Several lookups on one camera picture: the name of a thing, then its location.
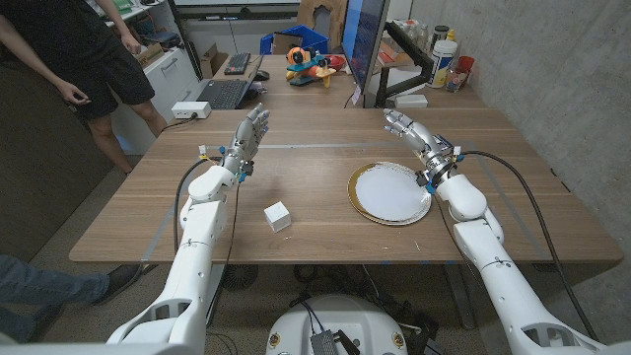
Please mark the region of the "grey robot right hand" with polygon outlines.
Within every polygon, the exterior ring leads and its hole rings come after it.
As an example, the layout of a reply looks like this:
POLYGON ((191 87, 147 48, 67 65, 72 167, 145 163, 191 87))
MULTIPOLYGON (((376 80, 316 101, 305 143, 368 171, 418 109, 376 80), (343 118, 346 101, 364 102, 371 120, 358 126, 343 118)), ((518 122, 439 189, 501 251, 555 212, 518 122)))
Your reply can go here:
POLYGON ((384 116, 388 122, 385 130, 400 137, 413 152, 420 155, 420 161, 429 172, 432 182, 440 183, 449 177, 453 163, 443 155, 434 136, 423 124, 391 108, 384 109, 384 116))

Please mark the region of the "person's left hand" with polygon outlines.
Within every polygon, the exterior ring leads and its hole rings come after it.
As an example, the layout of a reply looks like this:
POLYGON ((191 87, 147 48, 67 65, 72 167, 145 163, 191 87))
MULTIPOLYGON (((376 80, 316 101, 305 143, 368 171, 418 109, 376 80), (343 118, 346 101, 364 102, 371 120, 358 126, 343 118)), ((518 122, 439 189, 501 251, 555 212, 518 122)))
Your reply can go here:
POLYGON ((142 51, 141 44, 131 32, 122 33, 121 42, 124 47, 134 55, 139 54, 142 51))

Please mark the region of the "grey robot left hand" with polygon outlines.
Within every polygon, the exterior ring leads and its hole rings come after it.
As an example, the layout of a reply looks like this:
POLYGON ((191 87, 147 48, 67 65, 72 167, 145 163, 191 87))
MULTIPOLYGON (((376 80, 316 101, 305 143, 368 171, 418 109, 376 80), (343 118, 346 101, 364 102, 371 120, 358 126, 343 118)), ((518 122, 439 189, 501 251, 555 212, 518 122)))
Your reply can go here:
POLYGON ((257 104, 240 122, 221 166, 233 174, 244 162, 251 161, 268 129, 269 110, 257 104))

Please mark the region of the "person's right hand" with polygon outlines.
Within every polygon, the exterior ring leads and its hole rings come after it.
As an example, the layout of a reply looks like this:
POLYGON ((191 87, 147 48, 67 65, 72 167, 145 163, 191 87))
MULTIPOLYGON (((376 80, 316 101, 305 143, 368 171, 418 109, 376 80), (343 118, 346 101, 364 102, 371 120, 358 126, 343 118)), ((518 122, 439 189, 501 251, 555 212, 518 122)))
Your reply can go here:
POLYGON ((73 84, 62 79, 55 80, 53 85, 59 91, 65 101, 76 106, 89 104, 89 97, 73 84))

